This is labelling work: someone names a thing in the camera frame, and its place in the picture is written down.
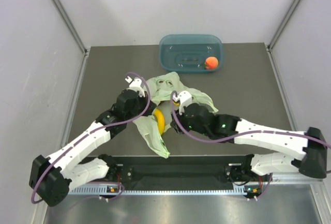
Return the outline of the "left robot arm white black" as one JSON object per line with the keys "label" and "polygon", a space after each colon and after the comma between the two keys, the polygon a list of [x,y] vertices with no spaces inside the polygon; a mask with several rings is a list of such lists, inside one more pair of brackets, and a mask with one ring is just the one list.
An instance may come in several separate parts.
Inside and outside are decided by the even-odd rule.
{"label": "left robot arm white black", "polygon": [[111,156],[101,155],[82,163],[92,151],[114,139],[127,124],[155,109],[149,88],[129,87],[117,97],[113,106],[102,112],[91,125],[60,150],[32,162],[29,186],[33,190],[31,203],[45,202],[53,207],[68,193],[86,183],[104,178],[111,181],[117,176]]}

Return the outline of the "light green plastic bag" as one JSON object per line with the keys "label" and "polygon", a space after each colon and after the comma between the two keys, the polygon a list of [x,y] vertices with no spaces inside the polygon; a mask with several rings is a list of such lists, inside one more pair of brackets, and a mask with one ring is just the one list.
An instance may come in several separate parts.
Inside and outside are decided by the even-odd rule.
{"label": "light green plastic bag", "polygon": [[[160,110],[164,116],[164,131],[171,128],[170,95],[173,91],[177,91],[178,93],[188,91],[192,95],[192,102],[205,105],[212,113],[218,112],[218,109],[214,106],[213,100],[206,93],[195,88],[184,86],[176,72],[169,72],[161,76],[150,78],[147,80],[147,84],[151,93],[152,102],[156,104],[156,109]],[[142,116],[133,121],[133,123],[136,125],[147,146],[153,152],[163,158],[169,157],[170,152],[162,139],[158,130],[157,119],[153,114]]]}

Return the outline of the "orange peach fruit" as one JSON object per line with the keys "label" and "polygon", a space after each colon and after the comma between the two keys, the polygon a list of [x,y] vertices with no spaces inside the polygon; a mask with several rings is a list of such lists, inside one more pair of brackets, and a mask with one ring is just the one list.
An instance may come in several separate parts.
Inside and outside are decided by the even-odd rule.
{"label": "orange peach fruit", "polygon": [[214,70],[218,67],[218,65],[219,65],[218,58],[216,58],[214,56],[210,56],[210,57],[206,58],[205,63],[204,63],[204,67],[207,70]]}

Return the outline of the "yellow banana fruit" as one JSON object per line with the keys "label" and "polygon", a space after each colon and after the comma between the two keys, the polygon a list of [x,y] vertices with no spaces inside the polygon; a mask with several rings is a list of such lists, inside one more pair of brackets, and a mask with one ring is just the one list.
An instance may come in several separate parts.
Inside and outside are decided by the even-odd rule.
{"label": "yellow banana fruit", "polygon": [[155,109],[153,115],[156,118],[159,133],[163,135],[166,126],[164,115],[159,109]]}

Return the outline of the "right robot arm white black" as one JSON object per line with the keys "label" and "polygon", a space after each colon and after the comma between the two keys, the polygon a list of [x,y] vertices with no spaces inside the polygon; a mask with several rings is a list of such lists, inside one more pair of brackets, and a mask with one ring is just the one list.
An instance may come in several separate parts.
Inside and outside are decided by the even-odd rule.
{"label": "right robot arm white black", "polygon": [[271,150],[272,153],[249,154],[242,162],[242,176],[251,181],[270,173],[300,174],[316,179],[327,177],[326,143],[320,129],[286,131],[258,125],[238,116],[215,114],[207,107],[192,103],[172,110],[172,127],[177,133],[203,143],[232,143]]}

